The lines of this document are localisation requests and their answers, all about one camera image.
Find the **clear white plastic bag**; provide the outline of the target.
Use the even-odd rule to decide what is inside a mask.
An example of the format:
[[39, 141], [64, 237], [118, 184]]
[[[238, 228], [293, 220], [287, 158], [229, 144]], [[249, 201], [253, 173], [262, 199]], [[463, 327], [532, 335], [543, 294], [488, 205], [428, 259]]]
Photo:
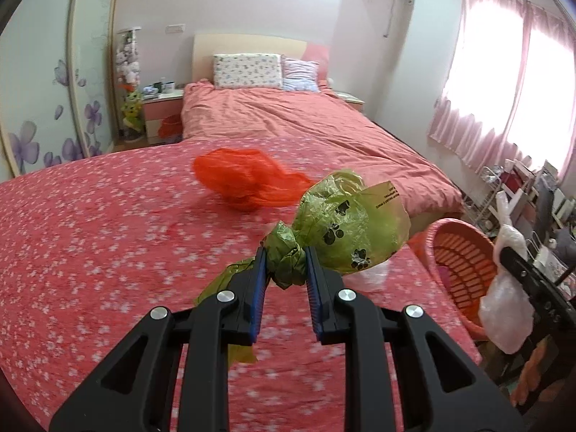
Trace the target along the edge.
[[500, 263], [502, 250], [510, 247], [527, 260], [527, 246], [513, 226], [506, 192], [496, 193], [500, 230], [493, 250], [497, 274], [480, 299], [478, 316], [488, 339], [506, 354], [516, 353], [532, 333], [534, 308], [520, 282]]

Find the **green paw print bag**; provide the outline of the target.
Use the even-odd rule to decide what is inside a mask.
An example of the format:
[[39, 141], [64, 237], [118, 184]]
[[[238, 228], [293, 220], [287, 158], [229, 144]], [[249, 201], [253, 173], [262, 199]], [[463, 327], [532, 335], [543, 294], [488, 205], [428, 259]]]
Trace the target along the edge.
[[410, 217], [393, 183], [366, 186], [350, 170], [314, 182], [295, 206], [293, 222], [279, 221], [262, 241], [266, 276], [282, 290], [306, 282], [307, 247], [322, 266], [347, 275], [388, 260], [409, 236]]

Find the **orange plastic bag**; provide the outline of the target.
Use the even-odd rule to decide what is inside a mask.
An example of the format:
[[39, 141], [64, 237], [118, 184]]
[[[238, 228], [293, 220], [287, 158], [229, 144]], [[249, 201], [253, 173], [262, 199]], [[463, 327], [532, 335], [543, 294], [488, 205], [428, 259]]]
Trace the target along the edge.
[[244, 212], [295, 205], [314, 185], [257, 149], [218, 148], [196, 157], [192, 170], [225, 204]]

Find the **orange plastic laundry basket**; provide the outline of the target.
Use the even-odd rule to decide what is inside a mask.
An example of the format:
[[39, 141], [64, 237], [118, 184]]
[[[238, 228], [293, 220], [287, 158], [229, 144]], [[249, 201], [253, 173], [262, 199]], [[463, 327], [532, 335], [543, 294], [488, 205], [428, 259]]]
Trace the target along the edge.
[[487, 340], [478, 310], [497, 274], [492, 242], [469, 223], [442, 219], [416, 233], [408, 246], [456, 305], [471, 338]]

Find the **red floral bed sheet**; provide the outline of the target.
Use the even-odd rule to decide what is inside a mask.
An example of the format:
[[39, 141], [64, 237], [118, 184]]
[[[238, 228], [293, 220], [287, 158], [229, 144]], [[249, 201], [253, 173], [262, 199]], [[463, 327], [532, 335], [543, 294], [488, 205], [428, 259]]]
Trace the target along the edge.
[[[384, 153], [318, 139], [200, 139], [52, 166], [1, 183], [1, 371], [32, 426], [66, 397], [148, 310], [192, 306], [230, 263], [252, 256], [297, 206], [240, 213], [196, 180], [196, 156], [261, 150], [314, 181], [341, 169], [367, 186], [391, 180], [411, 216], [462, 213], [439, 168], [392, 138]], [[352, 287], [399, 309], [422, 303], [473, 360], [454, 305], [402, 249], [376, 281]], [[255, 365], [229, 373], [234, 431], [342, 431], [344, 348], [314, 341], [305, 287], [266, 291]]]

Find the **pink window curtain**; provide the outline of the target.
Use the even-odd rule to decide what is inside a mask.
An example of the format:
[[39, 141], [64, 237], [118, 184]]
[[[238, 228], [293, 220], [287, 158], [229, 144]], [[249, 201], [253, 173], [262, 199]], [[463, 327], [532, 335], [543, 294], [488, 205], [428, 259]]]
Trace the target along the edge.
[[528, 0], [462, 0], [429, 138], [475, 172], [518, 160], [566, 176], [575, 155], [575, 33]]

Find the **small red waste bin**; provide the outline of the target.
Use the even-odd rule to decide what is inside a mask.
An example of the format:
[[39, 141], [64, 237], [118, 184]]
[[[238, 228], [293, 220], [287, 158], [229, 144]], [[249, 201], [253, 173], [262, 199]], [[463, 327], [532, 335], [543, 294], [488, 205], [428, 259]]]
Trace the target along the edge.
[[157, 135], [160, 139], [176, 139], [183, 135], [183, 123], [180, 114], [173, 114], [161, 120]]

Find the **far side nightstand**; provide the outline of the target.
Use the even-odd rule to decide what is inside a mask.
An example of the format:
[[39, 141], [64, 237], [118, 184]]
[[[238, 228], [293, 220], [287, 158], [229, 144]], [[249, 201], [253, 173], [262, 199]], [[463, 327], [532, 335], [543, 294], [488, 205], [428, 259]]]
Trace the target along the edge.
[[363, 107], [364, 107], [364, 101], [361, 99], [358, 99], [356, 96], [353, 96], [349, 93], [345, 93], [345, 92], [334, 92], [335, 96], [338, 99], [341, 99], [343, 102], [345, 102], [347, 105], [351, 106], [351, 108], [353, 108], [356, 111], [362, 112], [363, 111]]

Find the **pink white nightstand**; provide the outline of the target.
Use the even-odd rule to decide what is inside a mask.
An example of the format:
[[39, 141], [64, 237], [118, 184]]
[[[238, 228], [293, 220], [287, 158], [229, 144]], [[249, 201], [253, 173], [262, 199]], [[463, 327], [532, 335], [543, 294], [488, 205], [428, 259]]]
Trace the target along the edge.
[[180, 114], [183, 109], [184, 91], [174, 90], [169, 94], [161, 94], [155, 99], [145, 99], [143, 113], [147, 143], [149, 145], [179, 143], [183, 136], [176, 139], [160, 139], [157, 135], [160, 122], [167, 116]]

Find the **salmon pink duvet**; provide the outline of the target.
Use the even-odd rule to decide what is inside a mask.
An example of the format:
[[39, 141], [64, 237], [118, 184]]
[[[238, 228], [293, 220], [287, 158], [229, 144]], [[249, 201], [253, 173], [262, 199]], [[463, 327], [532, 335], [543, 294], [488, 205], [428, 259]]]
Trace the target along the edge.
[[330, 89], [218, 89], [201, 80], [185, 87], [185, 139], [309, 139], [340, 169], [373, 185], [391, 181], [409, 216], [462, 216], [459, 188], [407, 144]]

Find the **plush toy display column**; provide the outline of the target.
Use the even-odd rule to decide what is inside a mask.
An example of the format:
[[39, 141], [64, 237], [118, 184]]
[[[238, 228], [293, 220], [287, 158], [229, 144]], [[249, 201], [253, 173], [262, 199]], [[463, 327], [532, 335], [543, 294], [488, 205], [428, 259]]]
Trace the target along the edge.
[[126, 143], [134, 143], [144, 136], [144, 119], [141, 117], [141, 67], [137, 43], [137, 32], [140, 30], [139, 26], [121, 30], [118, 33], [114, 56], [121, 132]]

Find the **pink striped pillow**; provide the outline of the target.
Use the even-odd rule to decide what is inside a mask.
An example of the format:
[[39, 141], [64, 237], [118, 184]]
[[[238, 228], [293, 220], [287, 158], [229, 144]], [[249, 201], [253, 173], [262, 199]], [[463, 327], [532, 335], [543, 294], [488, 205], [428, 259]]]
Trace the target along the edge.
[[313, 60], [282, 58], [282, 89], [286, 92], [319, 93], [319, 63]]

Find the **white floral pillow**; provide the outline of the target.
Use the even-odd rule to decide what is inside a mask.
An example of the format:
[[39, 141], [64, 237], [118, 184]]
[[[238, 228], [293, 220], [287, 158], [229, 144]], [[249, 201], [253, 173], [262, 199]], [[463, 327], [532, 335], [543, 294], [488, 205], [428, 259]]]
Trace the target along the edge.
[[281, 89], [280, 54], [215, 54], [214, 85], [219, 89]]

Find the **sliding wardrobe with flowers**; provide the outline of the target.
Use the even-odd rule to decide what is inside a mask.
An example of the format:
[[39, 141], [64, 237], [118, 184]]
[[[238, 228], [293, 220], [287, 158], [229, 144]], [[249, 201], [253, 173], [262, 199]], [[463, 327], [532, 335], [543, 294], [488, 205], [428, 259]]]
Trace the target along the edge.
[[110, 152], [115, 0], [1, 0], [1, 179]]

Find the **beige wooden headboard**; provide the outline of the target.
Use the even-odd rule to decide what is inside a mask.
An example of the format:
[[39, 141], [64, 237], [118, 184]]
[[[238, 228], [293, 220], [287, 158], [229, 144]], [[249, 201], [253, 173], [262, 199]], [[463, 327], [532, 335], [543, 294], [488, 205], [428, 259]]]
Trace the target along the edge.
[[192, 46], [192, 82], [213, 80], [215, 54], [271, 53], [317, 62], [320, 81], [328, 77], [330, 48], [297, 39], [255, 34], [196, 34]]

